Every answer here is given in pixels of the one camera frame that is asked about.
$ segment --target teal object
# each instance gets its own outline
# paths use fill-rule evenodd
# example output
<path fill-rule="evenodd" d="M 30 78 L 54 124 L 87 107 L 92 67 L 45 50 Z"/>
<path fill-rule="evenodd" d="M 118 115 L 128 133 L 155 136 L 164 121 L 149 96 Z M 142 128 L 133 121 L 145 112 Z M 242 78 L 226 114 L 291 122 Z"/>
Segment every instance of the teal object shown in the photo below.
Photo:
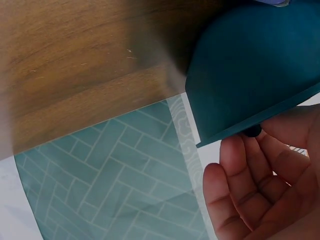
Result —
<path fill-rule="evenodd" d="M 320 3 L 251 3 L 200 38 L 185 90 L 202 147 L 242 132 L 320 92 Z"/>

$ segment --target wood grain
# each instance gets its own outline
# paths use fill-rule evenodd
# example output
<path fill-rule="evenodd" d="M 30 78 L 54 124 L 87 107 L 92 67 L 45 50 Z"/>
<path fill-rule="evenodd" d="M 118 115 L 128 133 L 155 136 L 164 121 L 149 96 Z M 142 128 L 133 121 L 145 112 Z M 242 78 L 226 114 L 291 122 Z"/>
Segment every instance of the wood grain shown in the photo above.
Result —
<path fill-rule="evenodd" d="M 2 0 L 0 159 L 184 91 L 223 0 Z"/>

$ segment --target white surface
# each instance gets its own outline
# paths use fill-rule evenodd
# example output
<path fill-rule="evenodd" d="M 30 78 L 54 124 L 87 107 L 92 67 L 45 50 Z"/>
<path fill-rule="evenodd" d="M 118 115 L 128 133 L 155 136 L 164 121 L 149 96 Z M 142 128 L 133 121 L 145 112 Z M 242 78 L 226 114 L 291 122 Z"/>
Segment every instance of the white surface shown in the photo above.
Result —
<path fill-rule="evenodd" d="M 0 240 L 43 240 L 13 156 L 0 161 Z"/>
<path fill-rule="evenodd" d="M 196 144 L 200 142 L 200 137 L 198 134 L 196 122 L 194 119 L 194 116 L 191 111 L 191 107 L 189 104 L 189 100 L 186 93 L 181 94 L 181 98 L 184 104 L 184 108 L 186 111 L 186 115 L 188 117 L 191 131 L 194 137 L 194 141 Z M 320 103 L 320 93 L 317 95 L 311 97 L 307 101 L 300 104 L 300 106 L 308 106 L 308 105 L 315 105 Z M 214 143 L 211 143 L 209 145 L 203 146 L 201 148 L 198 148 L 198 154 L 201 161 L 201 165 L 203 169 L 210 163 L 218 163 L 219 157 L 220 157 L 220 144 L 221 141 L 216 141 Z"/>

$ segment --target herringbone tile pattern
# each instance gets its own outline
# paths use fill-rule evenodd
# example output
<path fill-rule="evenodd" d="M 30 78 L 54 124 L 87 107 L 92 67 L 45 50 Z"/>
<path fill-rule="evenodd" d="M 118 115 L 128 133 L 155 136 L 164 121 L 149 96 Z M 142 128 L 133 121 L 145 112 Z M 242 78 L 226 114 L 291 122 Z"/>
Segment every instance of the herringbone tile pattern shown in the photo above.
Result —
<path fill-rule="evenodd" d="M 207 240 L 166 101 L 15 156 L 45 240 Z"/>

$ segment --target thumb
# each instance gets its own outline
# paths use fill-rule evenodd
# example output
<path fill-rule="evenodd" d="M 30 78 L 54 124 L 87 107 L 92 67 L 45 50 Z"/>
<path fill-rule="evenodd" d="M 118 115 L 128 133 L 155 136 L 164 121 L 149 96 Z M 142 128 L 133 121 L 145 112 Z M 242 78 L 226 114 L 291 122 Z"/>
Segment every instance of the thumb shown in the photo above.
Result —
<path fill-rule="evenodd" d="M 262 128 L 284 144 L 307 149 L 320 182 L 320 104 L 297 106 L 264 121 Z"/>

